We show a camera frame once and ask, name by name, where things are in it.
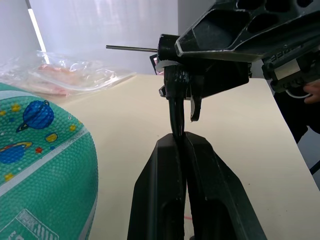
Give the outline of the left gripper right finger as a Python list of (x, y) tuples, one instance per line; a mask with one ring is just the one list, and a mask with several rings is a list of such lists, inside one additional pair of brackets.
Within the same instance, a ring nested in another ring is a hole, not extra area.
[(183, 163), (197, 240), (265, 240), (267, 237), (235, 173), (202, 136), (186, 132)]

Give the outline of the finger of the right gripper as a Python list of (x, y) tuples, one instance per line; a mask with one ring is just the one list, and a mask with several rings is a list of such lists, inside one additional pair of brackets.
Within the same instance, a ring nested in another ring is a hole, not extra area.
[(186, 57), (192, 74), (203, 76), (202, 98), (206, 98), (249, 82), (250, 63)]
[(217, 0), (175, 49), (179, 57), (260, 60), (319, 38), (318, 0)]

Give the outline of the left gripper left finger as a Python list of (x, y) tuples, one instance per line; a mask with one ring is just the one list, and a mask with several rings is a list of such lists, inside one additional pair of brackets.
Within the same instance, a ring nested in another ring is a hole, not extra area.
[(173, 135), (160, 138), (134, 185), (127, 239), (182, 240), (186, 179)]

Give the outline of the bystander's bare hand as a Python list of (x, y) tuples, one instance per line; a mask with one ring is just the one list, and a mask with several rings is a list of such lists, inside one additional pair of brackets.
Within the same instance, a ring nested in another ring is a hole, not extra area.
[(320, 83), (318, 81), (314, 83), (308, 83), (303, 87), (303, 90), (310, 94), (310, 96), (304, 99), (306, 104), (315, 104), (320, 101)]

